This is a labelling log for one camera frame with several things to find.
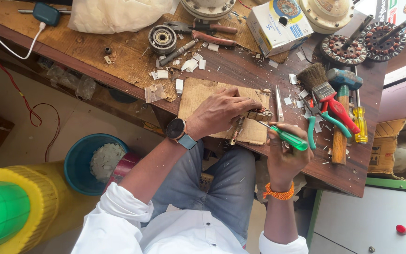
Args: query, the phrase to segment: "white shirt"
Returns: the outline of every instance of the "white shirt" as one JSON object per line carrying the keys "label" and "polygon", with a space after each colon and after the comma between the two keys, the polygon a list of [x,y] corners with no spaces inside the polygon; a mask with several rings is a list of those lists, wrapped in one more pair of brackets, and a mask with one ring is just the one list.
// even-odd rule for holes
{"label": "white shirt", "polygon": [[[84,217],[72,254],[247,254],[236,237],[209,211],[162,213],[147,227],[153,203],[144,204],[125,188],[111,183],[97,207]],[[259,237],[262,254],[307,254],[305,238],[287,245]]]}

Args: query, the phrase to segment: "blue bucket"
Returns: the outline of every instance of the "blue bucket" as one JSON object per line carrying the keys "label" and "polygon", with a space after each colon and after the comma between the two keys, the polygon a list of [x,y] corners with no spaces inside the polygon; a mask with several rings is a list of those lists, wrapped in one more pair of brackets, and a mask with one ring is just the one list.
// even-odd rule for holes
{"label": "blue bucket", "polygon": [[68,151],[65,157],[64,172],[67,182],[77,192],[88,196],[103,194],[105,183],[90,173],[90,161],[93,152],[107,143],[118,144],[126,153],[128,146],[120,139],[104,133],[96,133],[78,140]]}

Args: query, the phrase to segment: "white cable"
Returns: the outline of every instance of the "white cable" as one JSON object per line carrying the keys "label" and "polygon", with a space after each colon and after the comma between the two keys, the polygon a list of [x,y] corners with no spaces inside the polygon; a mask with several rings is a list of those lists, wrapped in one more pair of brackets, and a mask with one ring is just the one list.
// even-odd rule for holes
{"label": "white cable", "polygon": [[4,48],[9,50],[12,54],[16,55],[16,57],[21,58],[21,59],[27,59],[31,55],[32,49],[34,48],[34,43],[36,42],[38,35],[40,34],[40,32],[43,31],[43,29],[45,29],[45,26],[46,26],[46,24],[44,22],[40,22],[40,26],[39,26],[40,29],[38,30],[38,33],[34,37],[32,44],[31,44],[31,48],[29,49],[29,52],[27,53],[27,56],[25,56],[25,57],[21,57],[21,56],[17,55],[15,52],[13,52],[11,49],[9,49],[1,40],[0,40],[0,43],[4,46]]}

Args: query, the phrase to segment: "man's arm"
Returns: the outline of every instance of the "man's arm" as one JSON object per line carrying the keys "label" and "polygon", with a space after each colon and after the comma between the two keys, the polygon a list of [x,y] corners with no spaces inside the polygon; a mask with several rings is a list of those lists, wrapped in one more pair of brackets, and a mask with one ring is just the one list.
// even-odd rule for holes
{"label": "man's arm", "polygon": [[[308,140],[307,133],[298,127],[285,123],[271,124],[276,124],[279,129]],[[270,188],[274,192],[288,192],[292,185],[292,179],[313,159],[313,152],[310,148],[299,151],[293,147],[283,152],[279,134],[273,130],[269,130],[268,133],[270,152],[267,164]],[[269,196],[264,236],[268,240],[282,245],[287,245],[299,238],[292,199],[283,201]]]}
{"label": "man's arm", "polygon": [[[194,140],[226,131],[240,113],[261,108],[260,102],[239,96],[236,87],[218,89],[186,119],[186,132]],[[148,203],[175,163],[186,153],[181,144],[166,138],[122,179],[119,186]]]}

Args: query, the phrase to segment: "yellow bin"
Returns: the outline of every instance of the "yellow bin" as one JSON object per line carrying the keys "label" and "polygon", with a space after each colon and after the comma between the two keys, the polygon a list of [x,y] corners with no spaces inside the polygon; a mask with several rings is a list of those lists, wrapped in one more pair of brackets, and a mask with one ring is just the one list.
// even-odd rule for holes
{"label": "yellow bin", "polygon": [[26,224],[12,239],[0,245],[0,254],[26,252],[79,227],[84,216],[100,200],[100,196],[80,194],[67,184],[63,160],[1,168],[0,181],[20,186],[31,204]]}

